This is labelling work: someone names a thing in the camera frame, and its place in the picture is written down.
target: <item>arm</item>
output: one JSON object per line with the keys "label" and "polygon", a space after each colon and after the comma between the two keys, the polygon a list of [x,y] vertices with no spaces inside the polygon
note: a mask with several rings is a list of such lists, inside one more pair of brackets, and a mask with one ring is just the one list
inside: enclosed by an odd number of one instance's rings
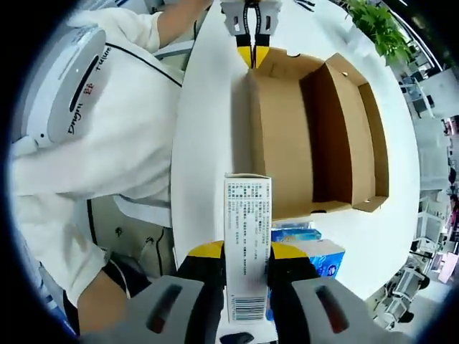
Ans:
{"label": "arm", "polygon": [[212,0],[181,0],[167,7],[158,18],[158,33],[161,47],[179,38],[212,4]]}
{"label": "arm", "polygon": [[181,0],[166,7],[164,12],[152,15],[136,14],[122,8],[81,11],[67,23],[71,27],[97,24],[105,30],[108,41],[122,37],[149,52],[155,52],[190,29],[211,2]]}
{"label": "arm", "polygon": [[103,330],[121,321],[127,300],[125,292],[100,271],[78,299],[80,334]]}
{"label": "arm", "polygon": [[77,305],[105,266],[103,251],[72,223],[75,201],[56,194],[14,196],[13,216],[34,257]]}

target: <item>table surface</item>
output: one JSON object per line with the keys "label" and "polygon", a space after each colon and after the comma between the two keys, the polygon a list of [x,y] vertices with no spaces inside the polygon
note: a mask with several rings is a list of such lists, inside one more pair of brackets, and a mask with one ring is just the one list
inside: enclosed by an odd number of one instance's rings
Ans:
{"label": "table surface", "polygon": [[[348,49],[345,37],[351,25],[346,12],[328,0],[317,0],[315,13],[284,0],[270,45],[290,55],[321,59],[339,52],[374,91],[387,140],[389,198],[373,213],[349,209],[308,218],[316,222],[324,239],[346,250],[337,278],[365,300],[407,259],[417,224],[420,172],[415,133],[398,82],[376,52],[363,58]],[[195,246],[223,239],[224,175],[249,166],[246,73],[215,1],[189,59],[172,150],[171,207],[178,264]]]}

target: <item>leaves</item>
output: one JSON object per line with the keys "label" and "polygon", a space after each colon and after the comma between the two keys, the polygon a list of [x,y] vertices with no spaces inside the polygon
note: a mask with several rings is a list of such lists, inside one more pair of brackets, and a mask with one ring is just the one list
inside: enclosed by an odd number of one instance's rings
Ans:
{"label": "leaves", "polygon": [[387,61],[410,59],[411,51],[394,18],[385,7],[367,4],[365,0],[347,0],[352,21],[373,41],[376,51]]}

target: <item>barcode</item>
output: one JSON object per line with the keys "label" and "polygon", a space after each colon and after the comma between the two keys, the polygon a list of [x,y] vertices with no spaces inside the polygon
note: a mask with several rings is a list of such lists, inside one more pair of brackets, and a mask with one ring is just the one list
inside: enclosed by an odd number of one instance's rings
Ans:
{"label": "barcode", "polygon": [[233,297],[233,320],[261,320],[265,316],[264,297]]}

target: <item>open cardboard box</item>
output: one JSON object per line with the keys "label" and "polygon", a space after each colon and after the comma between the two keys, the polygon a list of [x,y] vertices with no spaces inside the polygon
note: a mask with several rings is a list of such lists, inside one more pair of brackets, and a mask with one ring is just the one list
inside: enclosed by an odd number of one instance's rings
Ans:
{"label": "open cardboard box", "polygon": [[270,48],[249,77],[252,172],[273,179],[273,220],[373,212],[384,203],[384,129],[370,85],[351,63]]}

